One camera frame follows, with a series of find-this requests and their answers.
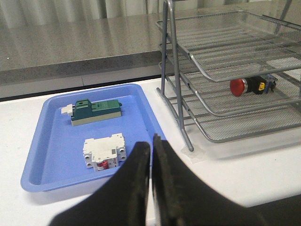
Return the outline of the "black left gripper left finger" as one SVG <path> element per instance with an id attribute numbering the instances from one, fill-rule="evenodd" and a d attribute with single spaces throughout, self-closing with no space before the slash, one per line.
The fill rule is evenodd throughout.
<path id="1" fill-rule="evenodd" d="M 120 169 L 91 196 L 56 215 L 51 226 L 144 226 L 151 148 L 137 142 Z"/>

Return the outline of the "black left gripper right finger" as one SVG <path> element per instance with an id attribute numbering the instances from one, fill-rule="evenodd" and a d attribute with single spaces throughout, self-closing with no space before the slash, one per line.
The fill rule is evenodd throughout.
<path id="1" fill-rule="evenodd" d="M 199 179 L 168 141 L 153 137 L 152 190 L 161 226 L 299 226 L 299 195 L 243 207 Z"/>

